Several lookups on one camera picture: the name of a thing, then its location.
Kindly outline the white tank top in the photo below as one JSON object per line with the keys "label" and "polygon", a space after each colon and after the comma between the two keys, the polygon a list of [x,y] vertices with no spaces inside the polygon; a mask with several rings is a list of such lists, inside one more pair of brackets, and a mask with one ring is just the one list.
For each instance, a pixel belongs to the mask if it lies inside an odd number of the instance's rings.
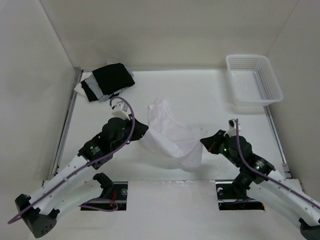
{"label": "white tank top", "polygon": [[185,171],[201,167],[201,131],[178,121],[166,99],[156,99],[148,106],[147,121],[149,129],[139,142],[152,154],[153,166]]}

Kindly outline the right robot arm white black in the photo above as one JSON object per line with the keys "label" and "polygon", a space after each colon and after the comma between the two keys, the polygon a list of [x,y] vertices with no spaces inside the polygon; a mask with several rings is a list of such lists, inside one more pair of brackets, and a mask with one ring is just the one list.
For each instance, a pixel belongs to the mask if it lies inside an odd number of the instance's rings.
{"label": "right robot arm white black", "polygon": [[200,142],[209,153],[224,156],[239,170],[232,183],[217,187],[218,199],[256,200],[289,220],[306,240],[320,238],[319,202],[290,184],[270,162],[253,153],[252,145],[244,137],[229,136],[219,130]]}

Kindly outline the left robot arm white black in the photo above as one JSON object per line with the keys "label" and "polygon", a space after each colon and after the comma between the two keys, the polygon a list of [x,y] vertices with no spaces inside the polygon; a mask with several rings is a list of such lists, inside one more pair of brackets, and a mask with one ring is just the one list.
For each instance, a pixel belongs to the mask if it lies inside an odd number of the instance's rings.
{"label": "left robot arm white black", "polygon": [[108,199],[114,182],[99,171],[113,155],[132,141],[144,137],[149,127],[135,118],[113,117],[100,133],[87,141],[71,162],[44,186],[15,199],[18,216],[38,239],[74,208],[89,207],[91,201]]}

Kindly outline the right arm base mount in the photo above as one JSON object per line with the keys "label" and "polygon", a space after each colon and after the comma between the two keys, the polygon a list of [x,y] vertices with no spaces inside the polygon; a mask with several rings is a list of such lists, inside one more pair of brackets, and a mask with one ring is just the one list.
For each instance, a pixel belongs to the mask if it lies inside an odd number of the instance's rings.
{"label": "right arm base mount", "polygon": [[215,182],[218,209],[220,211],[264,211],[263,203],[247,196],[249,181],[240,174],[234,180]]}

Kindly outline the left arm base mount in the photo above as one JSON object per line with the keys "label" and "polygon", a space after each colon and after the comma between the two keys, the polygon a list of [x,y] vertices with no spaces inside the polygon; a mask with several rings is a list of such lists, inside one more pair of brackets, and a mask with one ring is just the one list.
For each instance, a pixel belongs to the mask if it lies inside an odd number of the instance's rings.
{"label": "left arm base mount", "polygon": [[126,211],[129,183],[112,181],[104,173],[97,173],[93,180],[99,183],[102,190],[99,197],[93,198],[80,206],[81,211]]}

